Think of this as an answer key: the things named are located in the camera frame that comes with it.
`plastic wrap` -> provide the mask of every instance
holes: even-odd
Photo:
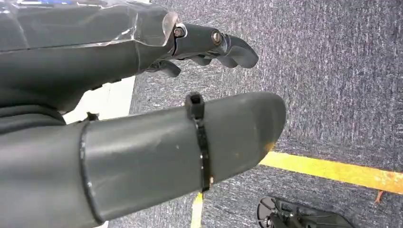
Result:
[[[135,0],[0,0],[0,52],[127,41],[164,46],[177,19]]]

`prosthetic arm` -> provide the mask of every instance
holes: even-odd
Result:
[[[104,83],[171,59],[253,67],[242,39],[138,2],[0,1],[0,227],[91,228],[254,167],[285,123],[270,93],[66,125]]]

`gray carpet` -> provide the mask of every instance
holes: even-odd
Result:
[[[403,171],[403,2],[353,0],[155,0],[182,21],[248,41],[250,70],[214,61],[179,62],[175,79],[136,78],[131,113],[180,105],[189,91],[207,99],[250,91],[284,98],[277,150]],[[257,227],[258,200],[286,198],[343,214],[358,228],[403,228],[403,196],[259,166],[208,192],[207,228]],[[110,222],[112,228],[188,228],[194,194]]]

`yellow tape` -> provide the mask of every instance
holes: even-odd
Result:
[[[260,164],[403,194],[403,173],[273,151],[270,151]]]
[[[192,222],[191,228],[202,227],[202,211],[203,211],[203,193],[198,193],[192,205]]]

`hex bolt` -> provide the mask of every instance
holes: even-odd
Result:
[[[213,44],[216,45],[216,46],[218,46],[218,45],[221,44],[222,35],[221,35],[221,33],[220,33],[219,31],[214,31],[214,32],[211,34],[211,39],[213,40]]]
[[[185,35],[185,31],[181,27],[177,27],[173,30],[173,36],[175,37],[183,37]]]

